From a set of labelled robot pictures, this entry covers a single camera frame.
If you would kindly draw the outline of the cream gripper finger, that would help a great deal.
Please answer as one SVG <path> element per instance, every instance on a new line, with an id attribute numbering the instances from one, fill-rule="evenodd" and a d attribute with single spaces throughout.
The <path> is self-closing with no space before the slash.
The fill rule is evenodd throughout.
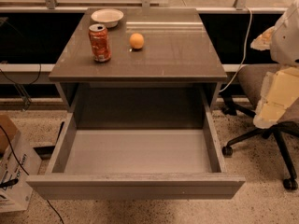
<path id="1" fill-rule="evenodd" d="M 288 67 L 267 72 L 261 88 L 253 123 L 268 129 L 285 121 L 299 121 L 299 69 Z"/>
<path id="2" fill-rule="evenodd" d="M 272 43 L 272 34 L 275 31 L 275 27 L 272 26 L 266 29 L 263 33 L 258 35 L 250 44 L 252 49 L 257 49 L 260 51 L 270 49 Z"/>

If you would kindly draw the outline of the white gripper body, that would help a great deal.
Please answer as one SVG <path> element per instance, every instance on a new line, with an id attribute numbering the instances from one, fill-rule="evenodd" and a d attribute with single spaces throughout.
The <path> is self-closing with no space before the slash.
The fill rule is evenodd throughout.
<path id="1" fill-rule="evenodd" d="M 287 65 L 299 65 L 299 0 L 294 0 L 277 20 L 271 36 L 271 59 Z"/>

